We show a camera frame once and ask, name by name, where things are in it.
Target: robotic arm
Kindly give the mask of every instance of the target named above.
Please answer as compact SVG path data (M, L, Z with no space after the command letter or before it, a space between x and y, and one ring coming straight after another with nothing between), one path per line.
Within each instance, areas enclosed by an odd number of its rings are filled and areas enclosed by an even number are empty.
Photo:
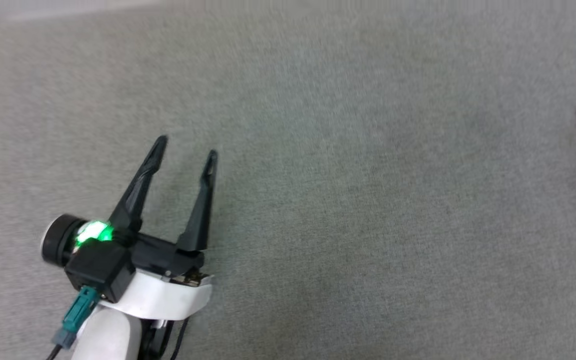
M166 136L155 141L108 221L64 214L46 230L42 258L64 268L79 291L52 339L49 360L75 339L73 360L159 360L174 322L184 321L181 341L188 317L210 300L211 276L199 269L208 244L215 150L208 154L199 195L176 243L140 232L146 195L167 142Z

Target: black cable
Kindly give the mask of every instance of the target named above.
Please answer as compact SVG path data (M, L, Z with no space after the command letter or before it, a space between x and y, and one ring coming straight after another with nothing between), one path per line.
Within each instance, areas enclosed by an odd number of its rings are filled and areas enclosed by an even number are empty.
M174 351L172 351L172 356L170 360L175 360L177 355L179 354L179 348L181 347L181 340L184 338L184 332L186 331L186 326L188 325L188 319L190 317L186 317L181 325L181 329L179 330L179 336L176 338L176 344L174 345Z
M54 358L57 357L57 354L59 354L60 350L62 350L62 346L61 345L55 345L54 348L52 349L52 351L50 352L50 355L48 355L48 357L46 357L46 360L54 360Z

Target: gray fabric surface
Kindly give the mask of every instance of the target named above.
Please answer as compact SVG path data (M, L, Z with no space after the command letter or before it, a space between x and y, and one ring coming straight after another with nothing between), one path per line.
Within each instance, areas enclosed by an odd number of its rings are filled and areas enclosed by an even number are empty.
M180 359L576 359L576 2L522 3L0 24L0 359L75 295L46 225L107 217L162 133L147 233L220 153Z

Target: green light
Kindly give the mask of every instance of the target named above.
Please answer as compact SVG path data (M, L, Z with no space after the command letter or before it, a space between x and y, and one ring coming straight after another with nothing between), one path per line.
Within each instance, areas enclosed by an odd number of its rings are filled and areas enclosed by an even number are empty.
M88 239L97 239L100 242L109 242L113 239L113 227L102 221L90 221L85 223L79 228L78 234L75 237L77 244L75 248L79 248Z

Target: cable connector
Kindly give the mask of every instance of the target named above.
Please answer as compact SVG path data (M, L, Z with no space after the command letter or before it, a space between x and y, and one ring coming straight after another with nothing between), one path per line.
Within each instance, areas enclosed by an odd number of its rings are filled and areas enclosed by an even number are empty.
M89 286L83 286L77 298L63 317L61 328L52 337L52 343L66 350L77 339L77 332L99 303L100 294Z

